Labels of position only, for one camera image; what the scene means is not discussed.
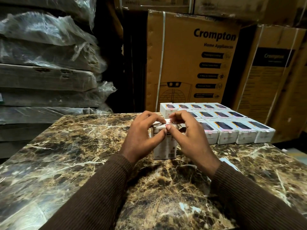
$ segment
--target hand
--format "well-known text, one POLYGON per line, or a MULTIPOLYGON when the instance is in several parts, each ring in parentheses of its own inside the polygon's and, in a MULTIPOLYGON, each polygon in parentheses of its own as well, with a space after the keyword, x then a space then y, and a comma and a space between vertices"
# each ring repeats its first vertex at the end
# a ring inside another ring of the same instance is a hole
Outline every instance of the hand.
POLYGON ((148 129, 155 122, 166 123, 163 117, 156 113, 144 111, 136 116, 132 122, 124 143, 119 151, 128 161, 135 165, 138 160, 147 156, 159 143, 161 143, 167 131, 160 131, 153 138, 148 136, 148 129))
POLYGON ((166 128, 178 142, 182 152, 209 178, 212 178, 215 171, 220 166, 221 161, 210 148, 201 124, 186 110, 172 113, 169 118, 171 122, 177 124, 185 123, 187 129, 185 135, 180 133, 180 131, 172 125, 167 125, 166 128))

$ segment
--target air cooler illustration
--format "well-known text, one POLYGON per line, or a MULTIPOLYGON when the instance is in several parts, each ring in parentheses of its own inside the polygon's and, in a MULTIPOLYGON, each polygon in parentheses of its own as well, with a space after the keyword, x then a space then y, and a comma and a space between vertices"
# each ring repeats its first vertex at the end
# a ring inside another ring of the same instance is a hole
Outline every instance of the air cooler illustration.
MULTIPOLYGON (((160 83, 159 98, 157 111, 160 109, 161 102, 189 102, 191 95, 192 85, 179 81, 170 81, 160 83)), ((158 84, 155 84, 154 103, 158 92, 158 84)))

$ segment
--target forearm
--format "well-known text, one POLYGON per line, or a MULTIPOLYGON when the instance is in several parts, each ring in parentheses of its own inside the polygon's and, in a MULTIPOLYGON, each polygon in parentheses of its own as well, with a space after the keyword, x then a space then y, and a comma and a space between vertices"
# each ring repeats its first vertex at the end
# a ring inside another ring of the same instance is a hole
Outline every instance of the forearm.
POLYGON ((226 163, 217 169, 211 193, 234 214, 246 229, 304 229, 307 219, 226 163))
POLYGON ((109 229, 131 171, 125 157, 112 155, 40 229, 109 229))

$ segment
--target white product box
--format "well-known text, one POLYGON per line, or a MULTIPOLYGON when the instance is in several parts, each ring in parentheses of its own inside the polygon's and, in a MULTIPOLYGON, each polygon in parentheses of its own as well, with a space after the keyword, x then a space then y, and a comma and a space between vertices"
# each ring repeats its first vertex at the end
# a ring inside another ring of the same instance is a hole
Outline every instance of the white product box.
POLYGON ((203 106, 203 109, 205 110, 215 110, 216 109, 216 106, 211 105, 211 103, 204 102, 204 103, 199 103, 199 104, 201 104, 203 106))
POLYGON ((212 113, 212 111, 204 110, 204 109, 199 109, 199 110, 194 110, 195 114, 197 114, 199 117, 202 119, 214 119, 217 118, 216 115, 212 113))
POLYGON ((185 103, 174 103, 175 107, 178 109, 178 110, 188 110, 190 109, 188 107, 188 105, 186 105, 185 103))
POLYGON ((234 119, 243 119, 243 118, 247 118, 247 116, 240 114, 239 112, 236 112, 234 110, 223 110, 223 112, 226 115, 230 115, 230 118, 234 118, 234 119))
POLYGON ((262 123, 259 123, 256 120, 253 120, 250 118, 244 118, 244 119, 241 119, 241 122, 244 125, 248 127, 251 126, 252 128, 258 131, 258 134, 256 136, 254 143, 268 143, 272 140, 275 134, 275 129, 268 127, 262 123))
POLYGON ((197 119, 197 121, 204 128, 209 144, 216 144, 220 135, 220 131, 215 129, 210 123, 206 122, 204 119, 197 119))
POLYGON ((206 121, 220 132, 217 144, 236 142, 239 131, 230 121, 225 121, 223 119, 206 119, 206 121))
POLYGON ((218 110, 227 110, 230 109, 229 107, 226 107, 224 105, 219 104, 218 102, 212 102, 212 103, 208 103, 209 105, 213 106, 215 109, 218 110))
POLYGON ((160 113, 165 119, 169 119, 169 115, 177 111, 178 108, 171 102, 160 103, 160 113))
MULTIPOLYGON (((166 123, 154 123, 151 128, 151 137, 154 137, 160 131, 164 131, 167 125, 172 124, 173 126, 178 126, 174 123, 170 123, 170 119, 166 119, 166 123)), ((154 148, 153 158, 154 160, 163 159, 175 159, 177 151, 177 141, 172 137, 172 135, 167 132, 164 140, 154 148)))
POLYGON ((195 102, 189 102, 189 103, 185 103, 189 109, 191 110, 198 110, 198 109, 202 109, 203 106, 200 103, 195 103, 195 102))
POLYGON ((243 143, 253 143, 257 137, 258 131, 251 127, 248 126, 248 124, 244 124, 242 121, 244 118, 240 119, 225 119, 227 122, 231 122, 233 126, 235 126, 238 131, 238 137, 236 139, 237 144, 243 144, 243 143))
POLYGON ((192 110, 186 110, 187 112, 189 112, 194 118, 196 118, 196 119, 200 119, 200 117, 194 112, 194 111, 192 111, 192 110))
POLYGON ((231 115, 224 110, 213 110, 211 111, 212 115, 219 119, 227 119, 227 118, 232 118, 231 115))

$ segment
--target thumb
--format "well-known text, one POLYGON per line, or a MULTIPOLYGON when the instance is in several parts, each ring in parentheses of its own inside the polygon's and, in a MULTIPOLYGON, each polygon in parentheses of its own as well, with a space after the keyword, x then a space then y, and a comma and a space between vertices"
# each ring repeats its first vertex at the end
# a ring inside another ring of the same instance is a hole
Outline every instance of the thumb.
POLYGON ((166 129, 169 133, 171 133, 180 146, 185 143, 186 136, 183 135, 176 127, 173 125, 167 125, 166 129))
POLYGON ((149 138, 147 141, 148 142, 147 146, 149 150, 153 150, 155 147, 157 147, 159 143, 161 143, 164 140, 165 135, 166 135, 165 131, 160 131, 154 137, 149 138))

